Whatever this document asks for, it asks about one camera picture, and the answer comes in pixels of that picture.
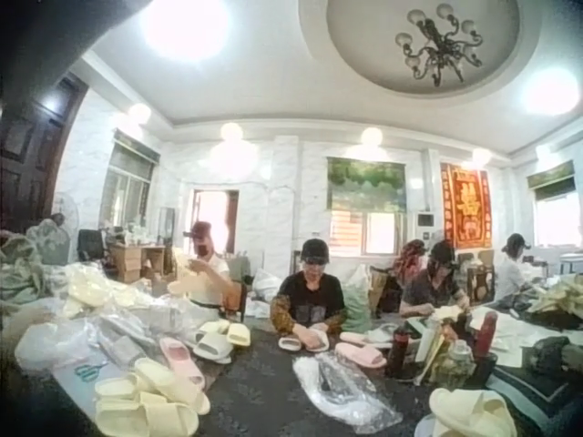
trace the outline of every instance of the air conditioner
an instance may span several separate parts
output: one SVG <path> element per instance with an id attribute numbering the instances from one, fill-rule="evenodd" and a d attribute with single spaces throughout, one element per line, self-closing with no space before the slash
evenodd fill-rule
<path id="1" fill-rule="evenodd" d="M 421 239 L 425 246 L 429 245 L 431 237 L 437 231 L 435 214 L 433 212 L 415 212 L 411 229 L 414 230 L 413 239 Z"/>

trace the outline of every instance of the wooden door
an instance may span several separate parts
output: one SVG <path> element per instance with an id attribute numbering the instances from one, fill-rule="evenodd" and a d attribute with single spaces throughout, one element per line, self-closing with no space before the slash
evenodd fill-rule
<path id="1" fill-rule="evenodd" d="M 63 79 L 42 103 L 4 108 L 0 118 L 2 229 L 25 232 L 51 214 L 63 148 L 87 86 Z"/>

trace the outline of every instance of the chandelier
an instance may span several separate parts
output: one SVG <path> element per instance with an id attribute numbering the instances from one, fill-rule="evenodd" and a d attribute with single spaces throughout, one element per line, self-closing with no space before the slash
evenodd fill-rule
<path id="1" fill-rule="evenodd" d="M 423 11 L 414 9 L 407 14 L 407 20 L 416 25 L 423 36 L 427 38 L 424 47 L 414 53 L 411 48 L 413 37 L 406 33 L 400 33 L 395 38 L 395 43 L 403 49 L 404 62 L 413 70 L 413 77 L 421 80 L 429 74 L 435 86 L 441 85 L 442 70 L 446 67 L 454 70 L 460 82 L 464 82 L 462 76 L 462 61 L 472 66 L 481 66 L 474 49 L 481 46 L 483 38 L 476 32 L 473 21 L 465 20 L 461 25 L 454 15 L 454 8 L 448 4 L 437 7 L 437 15 L 447 20 L 453 30 L 440 34 L 435 26 L 435 21 L 427 18 Z M 461 31 L 470 36 L 471 41 L 461 41 L 454 37 Z"/>

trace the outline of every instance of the ceiling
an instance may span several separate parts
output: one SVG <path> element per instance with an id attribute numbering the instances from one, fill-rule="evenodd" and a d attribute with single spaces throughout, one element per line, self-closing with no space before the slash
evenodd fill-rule
<path id="1" fill-rule="evenodd" d="M 227 44 L 196 64 L 151 49 L 138 15 L 104 36 L 74 71 L 112 100 L 114 88 L 123 88 L 129 100 L 151 105 L 164 123 L 148 127 L 168 140 L 169 131 L 184 138 L 211 121 L 299 118 L 395 127 L 509 156 L 583 114 L 579 103 L 562 116 L 535 116 L 521 101 L 527 80 L 548 67 L 569 70 L 583 86 L 583 15 L 568 7 L 575 1 L 451 0 L 483 34 L 476 53 L 485 65 L 465 66 L 463 85 L 448 76 L 437 93 L 431 79 L 411 77 L 394 37 L 405 31 L 420 45 L 406 14 L 418 8 L 439 21 L 442 0 L 366 0 L 361 8 L 352 0 L 224 0 Z M 446 22 L 437 24 L 446 30 Z M 97 75 L 97 64 L 123 86 Z"/>

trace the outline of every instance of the cap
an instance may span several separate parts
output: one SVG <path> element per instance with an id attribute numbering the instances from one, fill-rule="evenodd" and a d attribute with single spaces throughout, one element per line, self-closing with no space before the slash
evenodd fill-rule
<path id="1" fill-rule="evenodd" d="M 208 221 L 197 221 L 192 226 L 190 236 L 194 239 L 204 239 L 210 237 L 210 223 Z"/>
<path id="2" fill-rule="evenodd" d="M 455 249 L 449 241 L 444 239 L 434 244 L 430 256 L 439 264 L 451 264 L 455 262 Z"/>
<path id="3" fill-rule="evenodd" d="M 301 260 L 309 261 L 311 259 L 319 260 L 322 264 L 330 262 L 328 245 L 323 239 L 308 239 L 303 243 Z"/>
<path id="4" fill-rule="evenodd" d="M 525 240 L 525 238 L 520 235 L 520 234 L 512 234 L 510 237 L 508 237 L 508 239 L 506 240 L 506 245 L 503 248 L 504 249 L 510 249 L 510 248 L 525 248 L 525 249 L 530 249 L 530 245 L 527 244 L 527 241 Z"/>

